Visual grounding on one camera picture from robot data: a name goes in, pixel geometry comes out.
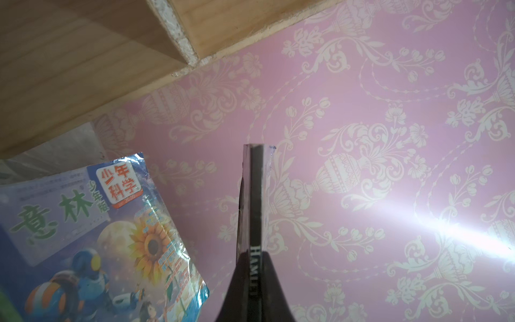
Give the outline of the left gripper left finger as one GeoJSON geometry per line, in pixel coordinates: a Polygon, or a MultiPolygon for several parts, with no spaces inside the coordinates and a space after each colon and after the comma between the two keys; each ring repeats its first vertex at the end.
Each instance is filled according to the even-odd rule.
{"type": "Polygon", "coordinates": [[[216,322],[246,322],[248,320],[249,268],[249,253],[242,253],[237,261],[216,322]]]}

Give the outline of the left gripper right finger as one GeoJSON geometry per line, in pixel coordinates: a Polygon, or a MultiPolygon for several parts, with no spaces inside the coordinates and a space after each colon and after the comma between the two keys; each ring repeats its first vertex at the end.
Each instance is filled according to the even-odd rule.
{"type": "Polygon", "coordinates": [[[262,253],[260,275],[262,321],[295,322],[268,252],[262,253]]]}

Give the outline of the Hamlet purple red book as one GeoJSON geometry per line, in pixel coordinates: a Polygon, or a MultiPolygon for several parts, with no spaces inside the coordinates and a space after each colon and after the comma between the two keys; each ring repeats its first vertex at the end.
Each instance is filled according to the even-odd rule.
{"type": "Polygon", "coordinates": [[[243,321],[263,319],[262,258],[268,241],[266,189],[274,152],[275,147],[268,144],[244,146],[237,225],[237,257],[244,258],[243,321]]]}

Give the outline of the colourful sunflower magazine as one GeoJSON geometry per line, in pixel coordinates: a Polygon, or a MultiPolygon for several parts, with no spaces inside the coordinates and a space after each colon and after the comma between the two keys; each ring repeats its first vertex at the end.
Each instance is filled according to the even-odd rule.
{"type": "Polygon", "coordinates": [[[143,154],[1,187],[2,321],[196,321],[208,297],[143,154]]]}

